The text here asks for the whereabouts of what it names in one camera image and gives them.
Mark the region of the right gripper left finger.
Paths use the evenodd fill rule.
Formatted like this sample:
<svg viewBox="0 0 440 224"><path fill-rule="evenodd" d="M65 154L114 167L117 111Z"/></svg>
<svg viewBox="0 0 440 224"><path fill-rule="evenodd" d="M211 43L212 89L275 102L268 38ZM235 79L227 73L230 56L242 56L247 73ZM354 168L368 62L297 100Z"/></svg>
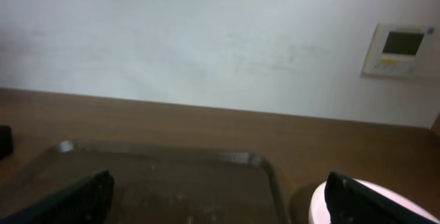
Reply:
<svg viewBox="0 0 440 224"><path fill-rule="evenodd" d="M114 184L108 170L99 170L2 218L1 224L103 224L111 209Z"/></svg>

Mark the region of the pink rimmed white plate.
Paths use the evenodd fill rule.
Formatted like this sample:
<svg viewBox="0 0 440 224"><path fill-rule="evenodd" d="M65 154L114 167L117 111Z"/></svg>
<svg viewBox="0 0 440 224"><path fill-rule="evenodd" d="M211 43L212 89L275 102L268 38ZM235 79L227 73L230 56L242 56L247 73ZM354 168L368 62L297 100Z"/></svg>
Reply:
<svg viewBox="0 0 440 224"><path fill-rule="evenodd" d="M392 190L332 173L313 192L308 222L438 223L439 219Z"/></svg>

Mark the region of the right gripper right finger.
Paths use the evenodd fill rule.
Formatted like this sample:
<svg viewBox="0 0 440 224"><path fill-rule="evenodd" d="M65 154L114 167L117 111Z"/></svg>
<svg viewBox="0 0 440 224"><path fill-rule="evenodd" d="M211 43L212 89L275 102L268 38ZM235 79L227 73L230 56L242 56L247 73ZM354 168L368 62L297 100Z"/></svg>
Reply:
<svg viewBox="0 0 440 224"><path fill-rule="evenodd" d="M435 224L338 172L327 177L324 199L331 224Z"/></svg>

